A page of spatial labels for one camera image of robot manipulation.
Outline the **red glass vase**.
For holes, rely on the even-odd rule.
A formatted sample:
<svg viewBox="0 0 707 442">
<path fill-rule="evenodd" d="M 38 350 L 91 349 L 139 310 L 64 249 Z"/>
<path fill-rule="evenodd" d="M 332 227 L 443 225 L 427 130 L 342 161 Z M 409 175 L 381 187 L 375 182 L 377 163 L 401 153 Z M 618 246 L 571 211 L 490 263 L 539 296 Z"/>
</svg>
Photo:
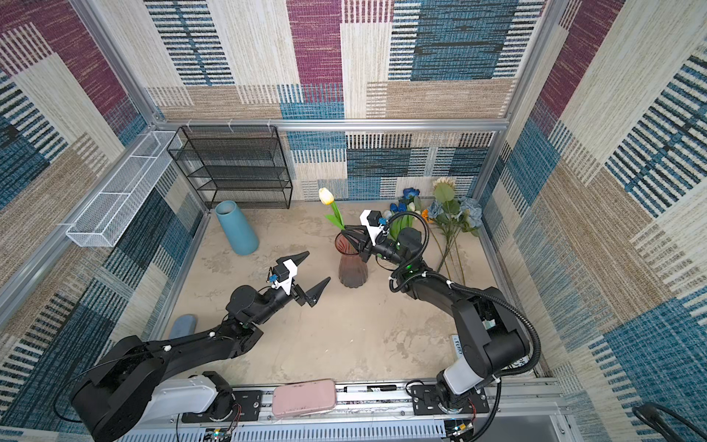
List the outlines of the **red glass vase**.
<svg viewBox="0 0 707 442">
<path fill-rule="evenodd" d="M 339 263 L 339 280 L 348 288 L 359 288 L 368 279 L 368 267 L 355 247 L 339 233 L 334 241 L 336 250 L 341 254 Z"/>
</svg>

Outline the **yellow artificial tulip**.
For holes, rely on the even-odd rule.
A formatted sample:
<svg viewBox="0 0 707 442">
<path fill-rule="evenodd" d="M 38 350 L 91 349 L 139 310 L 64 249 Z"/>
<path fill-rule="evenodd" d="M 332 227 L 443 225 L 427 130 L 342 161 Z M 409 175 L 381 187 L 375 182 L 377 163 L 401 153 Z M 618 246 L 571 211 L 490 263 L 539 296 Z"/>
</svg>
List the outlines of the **yellow artificial tulip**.
<svg viewBox="0 0 707 442">
<path fill-rule="evenodd" d="M 319 198 L 320 202 L 324 204 L 324 206 L 329 206 L 333 212 L 331 215 L 326 215 L 326 218 L 339 230 L 345 230 L 344 219 L 335 202 L 333 193 L 329 189 L 322 187 L 319 189 Z"/>
</svg>

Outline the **dark blue artificial tulip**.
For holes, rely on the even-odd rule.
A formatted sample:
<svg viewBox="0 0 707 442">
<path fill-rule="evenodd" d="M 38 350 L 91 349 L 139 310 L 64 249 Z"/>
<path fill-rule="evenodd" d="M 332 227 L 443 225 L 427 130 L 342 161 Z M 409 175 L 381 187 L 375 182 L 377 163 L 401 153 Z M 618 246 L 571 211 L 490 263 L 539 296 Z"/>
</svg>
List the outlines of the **dark blue artificial tulip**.
<svg viewBox="0 0 707 442">
<path fill-rule="evenodd" d="M 394 214 L 404 213 L 408 211 L 408 206 L 405 202 L 390 204 L 390 211 Z"/>
</svg>

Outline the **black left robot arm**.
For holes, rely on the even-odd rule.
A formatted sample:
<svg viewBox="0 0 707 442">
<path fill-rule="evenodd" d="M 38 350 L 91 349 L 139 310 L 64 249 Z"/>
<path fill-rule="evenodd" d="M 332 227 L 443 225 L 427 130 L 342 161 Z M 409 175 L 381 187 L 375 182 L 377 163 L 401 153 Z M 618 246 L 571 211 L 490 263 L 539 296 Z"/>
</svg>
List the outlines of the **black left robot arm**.
<svg viewBox="0 0 707 442">
<path fill-rule="evenodd" d="M 236 419 L 240 410 L 226 380 L 213 371 L 184 379 L 182 373 L 254 348 L 260 325 L 289 302 L 315 307 L 331 280 L 309 290 L 295 281 L 308 252 L 277 259 L 263 293 L 241 285 L 231 294 L 226 316 L 201 333 L 144 342 L 119 341 L 101 362 L 80 375 L 69 395 L 78 420 L 96 441 L 115 441 L 136 425 L 175 414 L 201 415 L 214 422 Z"/>
</svg>

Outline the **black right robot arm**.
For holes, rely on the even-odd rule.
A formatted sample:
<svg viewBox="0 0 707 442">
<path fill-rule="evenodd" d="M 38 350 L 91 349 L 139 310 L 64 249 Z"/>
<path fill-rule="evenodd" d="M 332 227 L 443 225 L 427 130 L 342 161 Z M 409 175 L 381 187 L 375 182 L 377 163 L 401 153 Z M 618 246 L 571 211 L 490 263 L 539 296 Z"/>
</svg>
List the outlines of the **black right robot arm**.
<svg viewBox="0 0 707 442">
<path fill-rule="evenodd" d="M 436 398 L 448 414 L 459 412 L 473 394 L 502 378 L 534 370 L 541 358 L 541 339 L 531 321 L 495 288 L 465 287 L 436 272 L 423 259 L 430 228 L 403 228 L 390 235 L 399 213 L 385 218 L 366 210 L 357 225 L 346 225 L 342 236 L 363 261 L 381 258 L 393 264 L 388 288 L 426 302 L 455 322 L 462 356 L 436 378 Z"/>
</svg>

